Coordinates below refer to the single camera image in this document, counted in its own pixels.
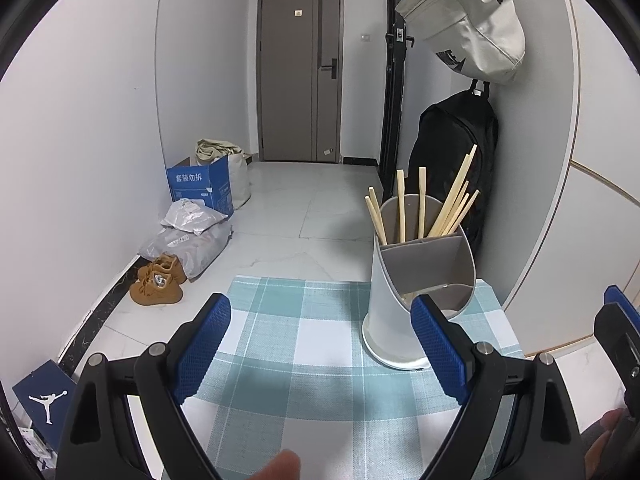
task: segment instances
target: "textured blue pad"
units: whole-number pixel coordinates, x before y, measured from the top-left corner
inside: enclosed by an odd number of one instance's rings
[[[617,285],[609,285],[604,291],[604,304],[617,303],[629,318],[631,324],[640,333],[640,314],[633,304],[626,298]]]
[[[173,394],[179,406],[198,391],[230,322],[231,304],[220,294],[178,363]]]
[[[465,365],[420,297],[411,305],[411,325],[444,393],[462,406],[469,396]]]

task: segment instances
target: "black door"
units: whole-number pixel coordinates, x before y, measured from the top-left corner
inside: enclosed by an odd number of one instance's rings
[[[382,200],[393,194],[398,162],[398,139],[402,118],[402,87],[406,35],[404,18],[396,12],[400,0],[386,0],[386,87],[385,115],[382,123],[378,175],[383,187]]]

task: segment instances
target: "green and white plaid tablecloth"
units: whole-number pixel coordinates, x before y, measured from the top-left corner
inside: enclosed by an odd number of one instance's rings
[[[458,405],[432,370],[391,370],[367,354],[360,327],[369,289],[236,277],[231,325],[183,407],[224,480],[247,478],[285,448],[300,455],[305,480],[420,477]],[[522,356],[485,282],[455,321],[472,340]],[[475,478],[495,461],[509,416],[504,404]]]

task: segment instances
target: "black backpack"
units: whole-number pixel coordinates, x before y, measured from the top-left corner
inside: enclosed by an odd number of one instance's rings
[[[476,156],[466,176],[468,190],[480,195],[462,222],[471,250],[476,254],[482,241],[484,215],[491,195],[498,119],[489,104],[489,83],[476,95],[478,80],[471,88],[431,105],[420,116],[418,139],[409,159],[407,193],[418,193],[418,168],[427,168],[427,194],[444,202],[465,155],[474,144]]]

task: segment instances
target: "jumpman logo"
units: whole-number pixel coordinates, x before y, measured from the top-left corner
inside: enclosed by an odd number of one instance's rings
[[[53,401],[59,399],[60,397],[66,395],[66,390],[59,395],[51,394],[51,395],[41,395],[40,398],[31,397],[31,400],[35,400],[44,406],[44,412],[47,414],[47,424],[53,424],[51,421],[51,412],[49,411],[49,407],[52,405]]]

